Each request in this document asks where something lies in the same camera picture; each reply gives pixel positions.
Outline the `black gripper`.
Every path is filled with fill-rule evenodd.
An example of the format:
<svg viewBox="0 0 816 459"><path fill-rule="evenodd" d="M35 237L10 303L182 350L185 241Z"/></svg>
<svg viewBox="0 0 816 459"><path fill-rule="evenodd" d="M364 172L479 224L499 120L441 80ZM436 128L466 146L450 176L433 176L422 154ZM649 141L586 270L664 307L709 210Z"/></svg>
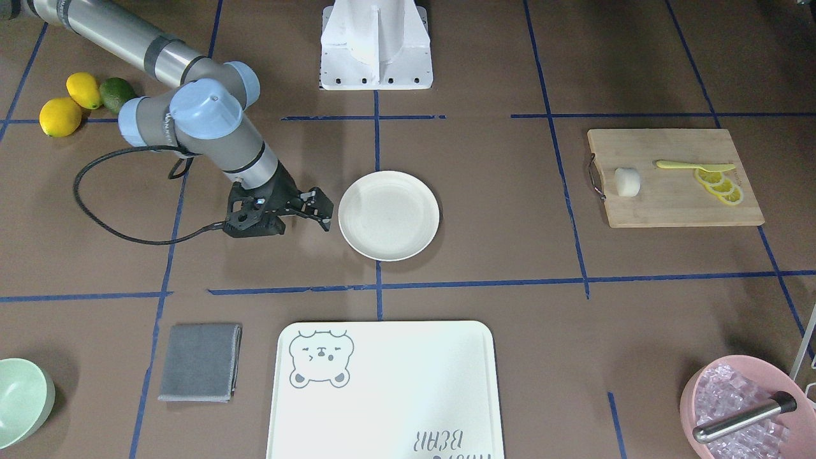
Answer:
<svg viewBox="0 0 816 459"><path fill-rule="evenodd" d="M287 215L317 221L324 232L332 226L332 200L319 187L298 189L282 163L262 186L244 189L235 181L229 193L222 231L233 238L283 235Z"/></svg>

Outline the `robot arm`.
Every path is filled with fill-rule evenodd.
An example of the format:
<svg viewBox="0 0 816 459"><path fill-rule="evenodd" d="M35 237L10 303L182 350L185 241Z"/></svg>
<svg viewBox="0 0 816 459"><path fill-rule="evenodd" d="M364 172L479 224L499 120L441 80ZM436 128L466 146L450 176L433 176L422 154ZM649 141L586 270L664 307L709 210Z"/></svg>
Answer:
<svg viewBox="0 0 816 459"><path fill-rule="evenodd" d="M141 69L169 90L137 97L119 112L129 147L105 154L76 174L73 197L106 231L80 196L94 166L128 153L172 151L181 163L205 157L231 182L224 219L201 228L233 238L282 235L286 215L330 229L334 204L314 187L301 191L245 112L260 95L256 73L242 62L219 63L111 1L3 1L2 19L37 17L87 38Z"/></svg>

